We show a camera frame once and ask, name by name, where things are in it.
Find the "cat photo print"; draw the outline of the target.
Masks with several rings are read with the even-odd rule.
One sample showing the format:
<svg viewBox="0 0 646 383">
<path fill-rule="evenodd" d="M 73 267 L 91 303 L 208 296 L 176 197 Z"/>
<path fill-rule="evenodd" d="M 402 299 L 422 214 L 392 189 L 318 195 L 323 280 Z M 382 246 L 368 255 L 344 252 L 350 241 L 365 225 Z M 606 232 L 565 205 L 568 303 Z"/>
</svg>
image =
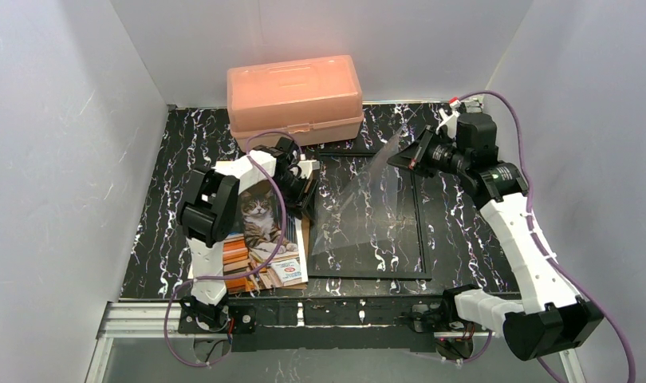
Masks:
<svg viewBox="0 0 646 383">
<path fill-rule="evenodd" d="M 288 214 L 282 224 L 279 201 L 271 184 L 263 180 L 239 195 L 237 222 L 223 243 L 223 273 L 243 274 L 271 257 L 257 274 L 226 280 L 231 294 L 276 288 L 306 288 L 296 235 L 296 217 Z"/>
</svg>

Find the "black picture frame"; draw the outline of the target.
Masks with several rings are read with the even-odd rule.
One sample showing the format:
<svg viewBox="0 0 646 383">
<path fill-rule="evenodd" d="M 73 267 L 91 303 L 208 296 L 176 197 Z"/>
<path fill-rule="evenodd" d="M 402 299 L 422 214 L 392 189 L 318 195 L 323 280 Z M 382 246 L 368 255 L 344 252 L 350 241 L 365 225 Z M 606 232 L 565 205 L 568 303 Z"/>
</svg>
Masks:
<svg viewBox="0 0 646 383">
<path fill-rule="evenodd" d="M 430 279 L 427 268 L 430 260 L 424 250 L 419 204 L 416 201 L 415 177 L 400 170 L 405 184 L 400 191 L 399 215 L 401 223 L 397 236 L 386 246 L 381 257 L 372 254 L 343 255 L 339 258 L 312 254 L 312 241 L 316 238 L 316 222 L 324 207 L 331 202 L 330 194 L 338 192 L 351 179 L 352 172 L 363 166 L 365 159 L 373 153 L 342 154 L 322 152 L 318 194 L 315 199 L 316 218 L 311 227 L 309 243 L 309 274 L 322 278 L 358 279 Z"/>
</svg>

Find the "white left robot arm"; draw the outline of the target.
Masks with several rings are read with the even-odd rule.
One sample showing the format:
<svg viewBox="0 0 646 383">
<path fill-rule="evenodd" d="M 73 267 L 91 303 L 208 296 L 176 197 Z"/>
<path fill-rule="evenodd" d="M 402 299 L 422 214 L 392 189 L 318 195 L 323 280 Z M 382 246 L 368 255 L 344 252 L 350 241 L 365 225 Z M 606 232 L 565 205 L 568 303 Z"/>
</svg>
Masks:
<svg viewBox="0 0 646 383">
<path fill-rule="evenodd" d="M 241 158 L 195 169 L 183 189 L 177 219 L 191 251 L 191 295 L 218 306 L 227 294 L 224 242 L 242 233 L 257 266 L 238 274 L 249 278 L 279 255 L 301 251 L 287 232 L 289 222 L 312 219 L 319 161 L 306 156 L 289 136 L 275 146 L 259 145 Z"/>
</svg>

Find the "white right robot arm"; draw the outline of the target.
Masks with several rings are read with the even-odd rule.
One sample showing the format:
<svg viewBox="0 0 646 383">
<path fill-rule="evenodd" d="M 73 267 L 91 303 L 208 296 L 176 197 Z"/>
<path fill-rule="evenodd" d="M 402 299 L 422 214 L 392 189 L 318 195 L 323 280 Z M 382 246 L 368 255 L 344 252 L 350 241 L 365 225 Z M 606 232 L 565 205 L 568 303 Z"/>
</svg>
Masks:
<svg viewBox="0 0 646 383">
<path fill-rule="evenodd" d="M 496 136 L 490 115 L 463 113 L 426 128 L 388 158 L 388 164 L 418 176 L 457 176 L 499 241 L 520 290 L 520 302 L 512 302 L 473 285 L 449 289 L 436 318 L 492 330 L 522 361 L 576 349 L 604 315 L 553 268 L 554 256 L 538 248 L 538 225 L 527 211 L 529 184 L 517 166 L 499 160 Z"/>
</svg>

